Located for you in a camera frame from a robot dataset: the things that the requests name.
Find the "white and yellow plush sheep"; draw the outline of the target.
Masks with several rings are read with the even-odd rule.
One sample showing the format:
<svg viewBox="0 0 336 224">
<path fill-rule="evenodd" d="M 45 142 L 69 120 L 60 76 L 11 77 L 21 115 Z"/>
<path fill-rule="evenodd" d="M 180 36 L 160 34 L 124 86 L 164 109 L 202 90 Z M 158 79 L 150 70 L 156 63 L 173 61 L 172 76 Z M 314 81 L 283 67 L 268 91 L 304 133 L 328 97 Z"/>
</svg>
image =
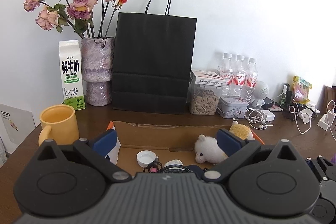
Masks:
<svg viewBox="0 0 336 224">
<path fill-rule="evenodd" d="M 250 128 L 239 124 L 237 121 L 232 122 L 229 132 L 243 140 L 253 138 Z M 215 138 L 203 134 L 198 136 L 194 145 L 194 151 L 195 161 L 199 164 L 204 162 L 218 164 L 228 158 L 227 154 L 218 146 Z"/>
</svg>

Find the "white plastic lid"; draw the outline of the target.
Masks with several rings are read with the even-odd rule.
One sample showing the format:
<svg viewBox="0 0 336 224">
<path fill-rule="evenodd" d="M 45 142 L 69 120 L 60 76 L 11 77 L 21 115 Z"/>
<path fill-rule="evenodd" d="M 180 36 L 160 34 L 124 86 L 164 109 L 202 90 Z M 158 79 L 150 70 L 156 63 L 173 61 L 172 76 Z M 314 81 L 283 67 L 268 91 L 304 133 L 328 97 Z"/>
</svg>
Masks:
<svg viewBox="0 0 336 224">
<path fill-rule="evenodd" d="M 149 164 L 154 162 L 156 158 L 157 155 L 148 150 L 140 151 L 136 156 L 138 165 L 142 168 L 146 168 Z"/>
</svg>

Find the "white charger adapter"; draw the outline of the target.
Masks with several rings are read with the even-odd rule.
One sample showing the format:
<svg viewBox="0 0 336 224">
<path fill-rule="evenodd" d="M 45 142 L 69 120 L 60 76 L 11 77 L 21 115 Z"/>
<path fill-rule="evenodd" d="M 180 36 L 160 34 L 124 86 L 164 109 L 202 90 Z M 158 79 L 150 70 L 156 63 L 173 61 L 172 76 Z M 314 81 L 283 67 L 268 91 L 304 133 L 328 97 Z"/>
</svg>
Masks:
<svg viewBox="0 0 336 224">
<path fill-rule="evenodd" d="M 263 119 L 266 122 L 272 122 L 275 119 L 275 114 L 269 110 L 262 110 Z"/>
</svg>

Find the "yellow ceramic mug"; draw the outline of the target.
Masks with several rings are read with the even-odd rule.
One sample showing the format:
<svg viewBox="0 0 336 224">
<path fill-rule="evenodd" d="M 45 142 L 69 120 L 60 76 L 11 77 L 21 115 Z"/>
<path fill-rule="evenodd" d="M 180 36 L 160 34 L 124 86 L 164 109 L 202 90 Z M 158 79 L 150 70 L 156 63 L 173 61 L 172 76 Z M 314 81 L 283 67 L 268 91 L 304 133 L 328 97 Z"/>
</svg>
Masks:
<svg viewBox="0 0 336 224">
<path fill-rule="evenodd" d="M 75 110 L 68 105 L 54 105 L 46 108 L 40 114 L 41 133 L 38 145 L 47 139 L 53 139 L 57 144 L 72 144 L 79 139 Z"/>
</svg>

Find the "water bottle middle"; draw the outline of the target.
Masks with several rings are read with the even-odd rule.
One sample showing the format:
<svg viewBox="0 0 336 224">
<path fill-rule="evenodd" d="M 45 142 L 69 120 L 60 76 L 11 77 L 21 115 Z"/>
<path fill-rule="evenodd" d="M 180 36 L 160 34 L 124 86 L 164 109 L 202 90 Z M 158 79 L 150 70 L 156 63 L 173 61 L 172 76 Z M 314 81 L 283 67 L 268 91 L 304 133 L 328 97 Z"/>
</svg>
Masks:
<svg viewBox="0 0 336 224">
<path fill-rule="evenodd" d="M 237 55 L 234 63 L 234 74 L 231 85 L 231 95 L 239 97 L 242 93 L 243 85 L 246 78 L 246 69 L 244 67 L 243 55 Z"/>
</svg>

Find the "water bottle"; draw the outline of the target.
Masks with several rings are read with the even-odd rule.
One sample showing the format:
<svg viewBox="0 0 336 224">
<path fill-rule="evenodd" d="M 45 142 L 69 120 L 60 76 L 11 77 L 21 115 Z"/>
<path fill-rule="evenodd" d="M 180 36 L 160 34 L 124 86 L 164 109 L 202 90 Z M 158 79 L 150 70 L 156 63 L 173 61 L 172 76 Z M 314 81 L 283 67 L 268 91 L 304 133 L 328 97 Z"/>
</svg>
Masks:
<svg viewBox="0 0 336 224">
<path fill-rule="evenodd" d="M 255 90 L 258 74 L 256 59 L 251 57 L 248 65 L 246 66 L 245 83 L 241 93 L 241 97 L 248 102 L 252 99 L 252 93 Z"/>
<path fill-rule="evenodd" d="M 223 59 L 218 65 L 217 74 L 224 81 L 222 96 L 226 97 L 230 93 L 230 88 L 234 74 L 234 69 L 232 65 L 232 55 L 230 53 L 224 53 Z"/>
<path fill-rule="evenodd" d="M 244 67 L 243 55 L 237 55 L 234 63 L 234 74 L 231 85 L 231 95 L 239 97 L 242 93 L 243 85 L 246 78 L 246 69 Z"/>
</svg>

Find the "clear jar of seeds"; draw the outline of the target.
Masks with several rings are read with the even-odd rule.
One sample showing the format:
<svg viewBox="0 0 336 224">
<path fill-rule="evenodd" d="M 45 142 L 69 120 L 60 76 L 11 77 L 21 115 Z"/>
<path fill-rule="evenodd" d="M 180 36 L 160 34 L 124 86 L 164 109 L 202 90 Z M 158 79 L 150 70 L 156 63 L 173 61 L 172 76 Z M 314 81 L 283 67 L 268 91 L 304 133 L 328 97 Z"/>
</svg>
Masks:
<svg viewBox="0 0 336 224">
<path fill-rule="evenodd" d="M 222 94 L 219 86 L 191 84 L 190 113 L 193 115 L 214 115 Z"/>
</svg>

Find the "small white robot toy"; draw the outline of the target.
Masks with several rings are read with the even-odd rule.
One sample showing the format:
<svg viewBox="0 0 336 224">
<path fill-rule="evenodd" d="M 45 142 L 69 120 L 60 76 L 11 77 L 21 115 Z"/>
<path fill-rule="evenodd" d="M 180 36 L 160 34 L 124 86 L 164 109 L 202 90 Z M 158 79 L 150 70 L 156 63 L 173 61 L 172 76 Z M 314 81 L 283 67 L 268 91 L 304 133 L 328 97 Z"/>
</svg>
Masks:
<svg viewBox="0 0 336 224">
<path fill-rule="evenodd" d="M 269 86 L 263 81 L 257 81 L 252 93 L 251 105 L 254 108 L 261 108 L 265 104 L 265 98 L 269 94 Z"/>
</svg>

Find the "red cardboard pumpkin box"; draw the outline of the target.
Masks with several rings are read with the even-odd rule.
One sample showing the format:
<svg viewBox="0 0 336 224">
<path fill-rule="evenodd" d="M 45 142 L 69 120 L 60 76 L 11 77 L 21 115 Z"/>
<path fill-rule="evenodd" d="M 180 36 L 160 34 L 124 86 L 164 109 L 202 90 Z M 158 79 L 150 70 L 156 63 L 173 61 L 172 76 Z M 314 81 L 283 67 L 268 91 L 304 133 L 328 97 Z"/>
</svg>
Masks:
<svg viewBox="0 0 336 224">
<path fill-rule="evenodd" d="M 184 165 L 211 168 L 210 163 L 195 161 L 194 143 L 200 134 L 215 137 L 219 129 L 228 130 L 230 126 L 159 126 L 114 121 L 108 124 L 108 129 L 112 128 L 121 143 L 117 166 L 134 175 L 143 171 L 136 156 L 145 150 L 154 152 L 162 164 L 178 159 Z"/>
</svg>

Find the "flat box on jar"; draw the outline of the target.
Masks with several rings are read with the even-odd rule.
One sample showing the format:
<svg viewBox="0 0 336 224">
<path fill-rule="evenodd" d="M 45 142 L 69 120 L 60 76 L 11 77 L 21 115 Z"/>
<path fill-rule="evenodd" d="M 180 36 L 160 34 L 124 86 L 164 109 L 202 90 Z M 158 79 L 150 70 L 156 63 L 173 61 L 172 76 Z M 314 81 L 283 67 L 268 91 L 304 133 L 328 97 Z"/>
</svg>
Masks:
<svg viewBox="0 0 336 224">
<path fill-rule="evenodd" d="M 191 69 L 190 81 L 192 84 L 210 85 L 217 87 L 224 87 L 224 79 L 212 71 L 202 71 Z"/>
</svg>

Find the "water bottle left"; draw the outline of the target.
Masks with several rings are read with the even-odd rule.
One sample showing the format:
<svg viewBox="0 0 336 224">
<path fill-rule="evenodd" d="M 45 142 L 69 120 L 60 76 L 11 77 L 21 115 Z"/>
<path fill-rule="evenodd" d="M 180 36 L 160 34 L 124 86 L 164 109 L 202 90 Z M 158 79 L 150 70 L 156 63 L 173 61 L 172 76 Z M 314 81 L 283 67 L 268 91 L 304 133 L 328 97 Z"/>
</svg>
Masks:
<svg viewBox="0 0 336 224">
<path fill-rule="evenodd" d="M 224 81 L 222 96 L 226 97 L 230 93 L 230 88 L 234 74 L 234 69 L 232 65 L 232 55 L 230 53 L 224 53 L 223 59 L 218 65 L 217 74 Z"/>
</svg>

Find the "colourful snack packet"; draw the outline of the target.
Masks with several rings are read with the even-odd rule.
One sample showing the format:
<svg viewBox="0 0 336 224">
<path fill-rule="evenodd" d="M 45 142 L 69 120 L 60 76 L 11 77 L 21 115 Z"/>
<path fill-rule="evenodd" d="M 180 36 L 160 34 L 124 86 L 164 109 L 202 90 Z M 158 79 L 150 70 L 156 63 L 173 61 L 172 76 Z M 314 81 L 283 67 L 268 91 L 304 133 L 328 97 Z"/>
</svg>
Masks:
<svg viewBox="0 0 336 224">
<path fill-rule="evenodd" d="M 295 102 L 300 103 L 302 105 L 307 104 L 310 100 L 308 98 L 309 91 L 312 88 L 312 84 L 302 77 L 294 76 L 293 77 L 293 99 Z"/>
</svg>

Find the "white green milk carton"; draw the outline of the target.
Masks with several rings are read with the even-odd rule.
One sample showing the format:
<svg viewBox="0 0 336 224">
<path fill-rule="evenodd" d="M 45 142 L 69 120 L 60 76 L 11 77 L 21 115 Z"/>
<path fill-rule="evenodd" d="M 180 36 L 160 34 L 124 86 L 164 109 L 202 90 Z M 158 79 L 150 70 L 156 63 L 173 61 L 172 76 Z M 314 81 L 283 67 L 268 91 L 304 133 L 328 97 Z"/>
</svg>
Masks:
<svg viewBox="0 0 336 224">
<path fill-rule="evenodd" d="M 78 40 L 59 42 L 59 64 L 64 103 L 75 110 L 85 109 Z"/>
</svg>

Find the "black paper shopping bag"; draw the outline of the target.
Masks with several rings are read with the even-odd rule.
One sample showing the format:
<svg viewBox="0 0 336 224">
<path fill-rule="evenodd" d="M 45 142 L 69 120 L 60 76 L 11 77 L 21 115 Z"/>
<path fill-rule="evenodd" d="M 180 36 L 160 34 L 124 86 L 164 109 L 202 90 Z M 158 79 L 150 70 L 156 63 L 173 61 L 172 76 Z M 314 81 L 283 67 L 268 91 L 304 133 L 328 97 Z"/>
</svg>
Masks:
<svg viewBox="0 0 336 224">
<path fill-rule="evenodd" d="M 195 18 L 121 12 L 112 73 L 112 107 L 117 110 L 182 114 L 193 58 Z"/>
</svg>

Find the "white wired earphones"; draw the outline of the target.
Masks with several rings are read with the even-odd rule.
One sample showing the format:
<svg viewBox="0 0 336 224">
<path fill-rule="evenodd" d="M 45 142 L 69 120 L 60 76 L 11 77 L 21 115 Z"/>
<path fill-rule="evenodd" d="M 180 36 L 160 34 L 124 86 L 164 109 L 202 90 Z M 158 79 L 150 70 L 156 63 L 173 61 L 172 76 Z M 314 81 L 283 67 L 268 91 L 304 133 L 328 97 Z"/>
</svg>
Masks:
<svg viewBox="0 0 336 224">
<path fill-rule="evenodd" d="M 265 130 L 274 126 L 272 121 L 267 120 L 267 115 L 262 110 L 247 109 L 244 117 L 249 125 L 256 130 Z"/>
</svg>

